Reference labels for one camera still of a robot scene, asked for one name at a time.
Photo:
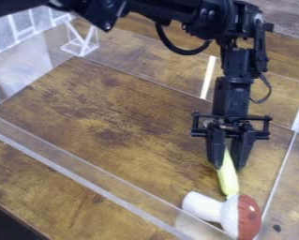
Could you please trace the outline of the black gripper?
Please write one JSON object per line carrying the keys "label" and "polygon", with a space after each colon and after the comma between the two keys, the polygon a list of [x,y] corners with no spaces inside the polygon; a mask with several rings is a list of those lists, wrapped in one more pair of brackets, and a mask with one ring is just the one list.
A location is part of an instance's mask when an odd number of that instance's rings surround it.
{"label": "black gripper", "polygon": [[248,115],[250,86],[254,79],[218,77],[214,87],[211,114],[194,112],[190,135],[207,138],[208,161],[222,168],[226,144],[231,141],[230,155],[234,168],[242,170],[256,140],[270,138],[270,120],[266,116]]}

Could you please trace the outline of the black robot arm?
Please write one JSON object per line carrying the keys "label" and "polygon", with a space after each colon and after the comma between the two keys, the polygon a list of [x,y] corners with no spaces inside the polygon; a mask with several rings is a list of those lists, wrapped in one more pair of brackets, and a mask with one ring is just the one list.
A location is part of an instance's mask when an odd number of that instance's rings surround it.
{"label": "black robot arm", "polygon": [[219,168],[230,154],[242,169],[254,142],[270,137],[270,117],[250,116],[250,87],[268,71],[266,33],[272,24],[263,11],[244,0],[0,0],[0,17],[47,6],[75,13],[108,32],[116,21],[136,13],[155,23],[166,47],[180,55],[196,55],[212,42],[220,47],[223,75],[216,78],[210,122],[192,114],[190,135],[203,137],[210,163]]}

